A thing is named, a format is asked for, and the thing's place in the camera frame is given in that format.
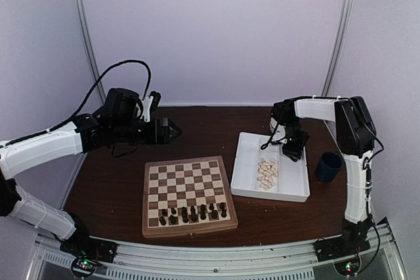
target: white robotic arm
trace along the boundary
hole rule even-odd
[[[16,217],[53,233],[77,257],[91,258],[91,252],[96,257],[105,242],[92,245],[89,232],[77,216],[30,195],[16,185],[14,177],[48,161],[102,146],[170,143],[181,130],[169,119],[150,118],[159,101],[156,92],[142,101],[133,91],[110,89],[104,106],[93,115],[77,115],[54,130],[0,142],[0,216]]]
[[[334,122],[337,145],[347,169],[347,206],[343,221],[346,246],[357,248],[371,226],[371,159],[376,139],[375,127],[363,98],[317,98],[302,96],[274,104],[270,144],[281,144],[293,161],[309,135],[301,130],[299,119],[312,118]]]

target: chessboard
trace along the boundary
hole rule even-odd
[[[147,163],[142,219],[146,238],[237,228],[222,157]]]

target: white tray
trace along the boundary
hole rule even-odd
[[[305,149],[302,158],[293,162],[282,153],[281,146],[268,146],[261,150],[261,144],[268,139],[269,136],[261,134],[240,133],[230,184],[232,195],[304,203],[310,195]],[[279,161],[276,185],[269,190],[259,187],[257,181],[261,158]]]

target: wooden table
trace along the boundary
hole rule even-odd
[[[236,230],[186,237],[145,239],[142,227],[144,164],[151,161],[221,155],[231,179],[239,132],[269,134],[270,108],[159,108],[155,117],[168,117],[183,135],[166,146],[141,146],[114,159],[106,148],[88,154],[66,210],[78,214],[97,237],[151,245],[230,247],[269,245],[316,239],[341,233],[347,189],[343,169],[332,183],[320,182],[315,168],[321,154],[337,151],[324,122],[303,120],[309,132],[306,146],[310,197],[288,203],[234,196]],[[129,150],[119,146],[118,150]]]

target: dark blue cup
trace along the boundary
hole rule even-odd
[[[330,182],[343,166],[343,159],[335,152],[322,154],[320,162],[316,167],[316,176],[323,182]]]

